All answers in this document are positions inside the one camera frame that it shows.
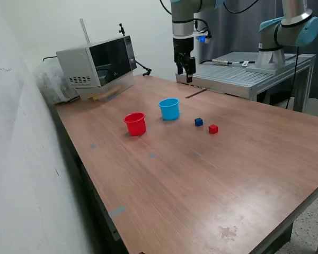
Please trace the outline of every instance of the gray curtain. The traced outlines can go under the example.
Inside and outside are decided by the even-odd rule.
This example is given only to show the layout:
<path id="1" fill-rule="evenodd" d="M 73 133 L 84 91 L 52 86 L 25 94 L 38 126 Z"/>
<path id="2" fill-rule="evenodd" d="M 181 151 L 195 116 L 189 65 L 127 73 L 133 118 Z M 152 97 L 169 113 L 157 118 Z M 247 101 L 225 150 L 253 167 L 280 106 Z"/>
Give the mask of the gray curtain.
<path id="1" fill-rule="evenodd" d="M 232 11 L 248 7 L 254 0 L 226 0 Z M 318 0 L 307 0 L 308 7 L 318 16 Z M 252 8 L 241 14 L 231 14 L 222 6 L 217 10 L 200 13 L 212 31 L 210 44 L 199 44 L 200 60 L 209 60 L 233 51 L 257 52 L 259 43 L 259 25 L 261 22 L 283 16 L 281 0 L 260 0 Z M 287 53 L 295 53 L 295 48 L 285 48 Z M 312 80 L 310 97 L 318 98 L 318 37 L 308 47 L 300 48 L 300 53 L 316 54 L 316 64 Z M 286 82 L 281 89 L 290 89 Z"/>

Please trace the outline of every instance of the blue mark on table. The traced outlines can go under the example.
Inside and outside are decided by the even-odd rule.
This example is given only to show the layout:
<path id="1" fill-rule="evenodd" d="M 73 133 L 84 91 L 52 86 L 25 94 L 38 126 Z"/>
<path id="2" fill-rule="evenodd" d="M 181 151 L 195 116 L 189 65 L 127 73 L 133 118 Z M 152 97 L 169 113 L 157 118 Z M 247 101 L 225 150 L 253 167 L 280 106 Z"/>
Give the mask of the blue mark on table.
<path id="1" fill-rule="evenodd" d="M 110 217 L 117 216 L 118 214 L 122 213 L 123 211 L 126 210 L 126 207 L 124 205 L 118 207 L 117 209 L 113 210 L 112 212 L 109 213 Z"/>

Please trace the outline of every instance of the wooden tabletop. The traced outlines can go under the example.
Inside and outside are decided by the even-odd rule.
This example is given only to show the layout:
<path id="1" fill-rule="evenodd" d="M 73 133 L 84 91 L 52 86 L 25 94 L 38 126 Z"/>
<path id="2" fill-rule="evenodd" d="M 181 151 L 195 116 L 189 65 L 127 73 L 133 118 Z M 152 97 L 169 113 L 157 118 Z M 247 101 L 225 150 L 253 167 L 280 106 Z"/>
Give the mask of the wooden tabletop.
<path id="1" fill-rule="evenodd" d="M 112 219 L 130 253 L 249 253 L 318 188 L 318 117 L 135 81 L 107 103 L 57 107 L 108 211 L 125 208 Z M 180 99 L 176 121 L 161 119 L 168 97 Z M 130 137 L 123 118 L 139 111 L 148 130 Z"/>

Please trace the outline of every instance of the robotic arm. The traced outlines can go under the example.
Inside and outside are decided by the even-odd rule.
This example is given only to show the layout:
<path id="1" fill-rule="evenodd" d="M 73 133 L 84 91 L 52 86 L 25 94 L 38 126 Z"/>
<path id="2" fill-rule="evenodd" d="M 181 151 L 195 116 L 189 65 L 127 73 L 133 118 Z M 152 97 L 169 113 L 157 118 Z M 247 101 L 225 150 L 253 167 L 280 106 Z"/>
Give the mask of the robotic arm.
<path id="1" fill-rule="evenodd" d="M 194 37 L 199 33 L 193 33 L 194 13 L 206 9 L 219 7 L 224 0 L 171 0 L 172 29 L 174 45 L 174 62 L 178 68 L 178 74 L 186 72 L 187 83 L 192 82 L 193 74 L 196 73 L 196 60 L 191 57 Z"/>
<path id="2" fill-rule="evenodd" d="M 194 13 L 218 8 L 224 0 L 171 0 L 174 62 L 178 74 L 186 72 L 187 83 L 196 72 L 196 60 L 191 57 L 194 37 Z M 318 34 L 318 17 L 312 16 L 307 0 L 282 0 L 284 17 L 265 21 L 260 25 L 259 54 L 256 67 L 279 68 L 285 65 L 283 46 L 302 47 L 310 44 Z"/>

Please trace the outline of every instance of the red cup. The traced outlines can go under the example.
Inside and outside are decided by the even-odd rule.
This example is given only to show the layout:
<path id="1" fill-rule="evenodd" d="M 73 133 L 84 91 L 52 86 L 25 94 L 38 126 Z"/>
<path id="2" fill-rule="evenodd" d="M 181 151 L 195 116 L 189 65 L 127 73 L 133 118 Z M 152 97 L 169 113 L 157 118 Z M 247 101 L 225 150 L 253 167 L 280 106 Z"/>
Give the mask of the red cup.
<path id="1" fill-rule="evenodd" d="M 123 121 L 127 124 L 131 136 L 139 136 L 146 132 L 145 114 L 141 112 L 126 116 Z"/>

